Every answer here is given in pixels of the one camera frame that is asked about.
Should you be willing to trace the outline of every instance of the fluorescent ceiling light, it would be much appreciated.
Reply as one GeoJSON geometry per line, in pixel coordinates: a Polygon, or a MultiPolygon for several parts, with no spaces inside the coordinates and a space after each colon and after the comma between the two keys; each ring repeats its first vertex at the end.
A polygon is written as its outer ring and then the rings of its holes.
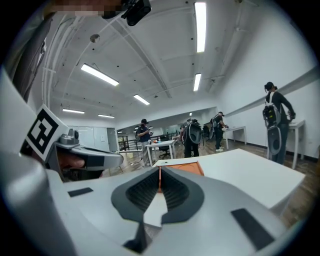
{"type": "Polygon", "coordinates": [[[115,118],[112,115],[104,115],[104,114],[98,114],[98,117],[103,117],[103,118],[115,118]]]}
{"type": "Polygon", "coordinates": [[[205,51],[206,44],[206,27],[207,27],[207,14],[206,3],[195,2],[195,20],[196,20],[196,52],[202,53],[205,51]]]}
{"type": "Polygon", "coordinates": [[[201,74],[195,74],[194,87],[193,87],[194,92],[198,91],[199,89],[200,79],[201,79],[201,74]]]}
{"type": "Polygon", "coordinates": [[[141,101],[142,103],[149,105],[150,103],[148,101],[146,101],[145,99],[141,98],[138,94],[134,95],[133,97],[135,97],[137,100],[141,101]]]}
{"type": "Polygon", "coordinates": [[[84,114],[85,112],[83,111],[78,111],[78,110],[71,110],[71,109],[62,109],[64,112],[72,112],[72,113],[78,113],[78,114],[84,114]]]}
{"type": "Polygon", "coordinates": [[[81,70],[88,72],[89,74],[102,79],[103,81],[106,81],[107,83],[117,86],[119,84],[118,81],[112,79],[111,77],[105,75],[104,73],[100,72],[99,70],[96,70],[95,68],[88,66],[87,64],[83,64],[81,67],[81,70]]]}

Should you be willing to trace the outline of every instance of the wooden floor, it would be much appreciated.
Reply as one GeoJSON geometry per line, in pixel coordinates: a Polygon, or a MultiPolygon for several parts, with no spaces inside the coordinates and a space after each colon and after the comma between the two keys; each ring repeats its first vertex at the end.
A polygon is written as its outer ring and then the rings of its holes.
{"type": "MultiPolygon", "coordinates": [[[[204,146],[200,146],[199,155],[206,156],[211,154],[216,154],[214,150],[214,141],[205,142],[204,146]]],[[[223,141],[222,145],[226,149],[226,142],[223,141]]],[[[250,153],[256,154],[258,156],[267,157],[267,150],[261,147],[253,146],[253,145],[245,145],[242,142],[233,142],[229,140],[229,150],[234,149],[242,149],[248,151],[250,153]]],[[[179,143],[175,145],[176,150],[176,158],[184,157],[184,146],[179,143]]],[[[133,152],[133,153],[122,153],[123,155],[123,163],[120,168],[108,169],[103,172],[102,177],[109,177],[114,175],[119,175],[126,172],[133,172],[143,168],[143,161],[141,160],[141,152],[133,152]]],[[[285,157],[284,165],[291,168],[293,162],[293,156],[287,155],[285,157]]],[[[282,221],[287,227],[292,226],[299,220],[305,218],[310,209],[313,206],[315,198],[317,196],[317,192],[319,190],[319,177],[316,175],[316,163],[298,159],[296,165],[296,171],[305,174],[305,178],[302,184],[297,189],[295,195],[290,201],[286,211],[282,216],[282,221]]]]}

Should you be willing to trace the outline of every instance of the office chair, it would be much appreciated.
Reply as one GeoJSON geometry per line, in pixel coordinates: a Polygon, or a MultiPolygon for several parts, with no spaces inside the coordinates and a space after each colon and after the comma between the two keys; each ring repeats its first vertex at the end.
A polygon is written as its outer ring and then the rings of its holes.
{"type": "MultiPolygon", "coordinates": [[[[169,138],[168,138],[167,136],[161,135],[161,136],[160,136],[160,140],[161,140],[162,142],[167,142],[167,141],[169,140],[169,138]]],[[[159,156],[159,158],[160,158],[160,157],[163,157],[162,159],[164,159],[165,156],[170,156],[170,153],[168,152],[169,146],[160,146],[160,147],[159,147],[159,150],[162,151],[162,152],[165,152],[164,154],[161,154],[161,155],[159,156]]]]}

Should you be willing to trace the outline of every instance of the human hand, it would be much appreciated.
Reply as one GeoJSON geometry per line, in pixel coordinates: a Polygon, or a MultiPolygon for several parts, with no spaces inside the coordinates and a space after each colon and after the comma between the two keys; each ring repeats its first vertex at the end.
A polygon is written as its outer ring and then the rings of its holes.
{"type": "Polygon", "coordinates": [[[74,154],[58,152],[57,156],[60,170],[66,167],[81,168],[85,165],[85,160],[81,159],[80,157],[74,154]]]}

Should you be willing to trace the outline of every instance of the railing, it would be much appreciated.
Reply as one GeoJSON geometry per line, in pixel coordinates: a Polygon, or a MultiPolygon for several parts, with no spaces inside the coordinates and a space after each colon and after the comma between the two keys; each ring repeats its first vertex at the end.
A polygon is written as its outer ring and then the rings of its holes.
{"type": "MultiPolygon", "coordinates": [[[[174,136],[177,136],[177,133],[174,132],[174,133],[164,134],[164,136],[168,136],[169,141],[171,141],[174,136]]],[[[160,135],[152,136],[150,139],[152,141],[156,141],[158,137],[160,137],[160,135]]],[[[127,141],[119,141],[119,149],[120,151],[131,151],[131,150],[141,150],[142,147],[140,142],[137,142],[136,139],[131,139],[127,141]]]]}

